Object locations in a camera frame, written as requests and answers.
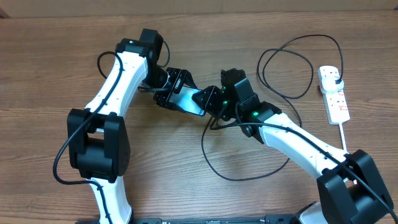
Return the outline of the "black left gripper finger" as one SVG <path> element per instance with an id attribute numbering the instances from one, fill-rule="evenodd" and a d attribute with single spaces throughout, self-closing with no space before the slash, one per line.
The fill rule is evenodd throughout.
<path id="1" fill-rule="evenodd" d="M 188 70 L 182 70 L 182 81 L 191 88 L 197 88 L 195 82 L 193 81 L 192 74 Z"/>
<path id="2" fill-rule="evenodd" d="M 168 100 L 168 96 L 169 95 L 167 93 L 155 93 L 154 101 L 156 102 L 156 104 L 158 106 L 160 106 L 162 108 L 185 113 L 185 110 L 183 110 L 179 105 L 177 105 L 176 103 L 170 102 Z"/>

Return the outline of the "blue Samsung Galaxy smartphone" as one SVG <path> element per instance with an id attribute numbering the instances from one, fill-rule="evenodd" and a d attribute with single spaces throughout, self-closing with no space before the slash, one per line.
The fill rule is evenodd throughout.
<path id="1" fill-rule="evenodd" d="M 192 96 L 198 92 L 200 92 L 199 89 L 183 86 L 180 93 L 172 94 L 169 102 L 174 106 L 178 106 L 183 112 L 204 116 L 206 112 L 192 99 Z"/>

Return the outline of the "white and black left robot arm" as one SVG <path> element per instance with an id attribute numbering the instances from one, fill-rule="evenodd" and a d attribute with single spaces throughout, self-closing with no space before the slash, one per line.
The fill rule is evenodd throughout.
<path id="1" fill-rule="evenodd" d="M 134 215 L 123 175 L 131 153 L 124 117 L 137 90 L 154 93 L 158 106 L 204 116 L 193 100 L 198 88 L 186 70 L 158 65 L 164 39 L 143 29 L 137 40 L 123 39 L 111 55 L 113 68 L 85 109 L 67 117 L 70 164 L 89 184 L 99 207 L 97 223 L 132 223 Z"/>

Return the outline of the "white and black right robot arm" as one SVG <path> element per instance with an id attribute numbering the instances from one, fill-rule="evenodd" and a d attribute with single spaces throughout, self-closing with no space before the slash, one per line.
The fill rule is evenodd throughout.
<path id="1" fill-rule="evenodd" d="M 221 72 L 222 87 L 209 86 L 193 101 L 214 119 L 234 122 L 254 137 L 285 154 L 317 182 L 319 202 L 303 208 L 291 223 L 376 223 L 394 213 L 394 204 L 372 157 L 362 150 L 350 154 L 297 126 L 281 109 L 260 101 L 243 70 Z"/>

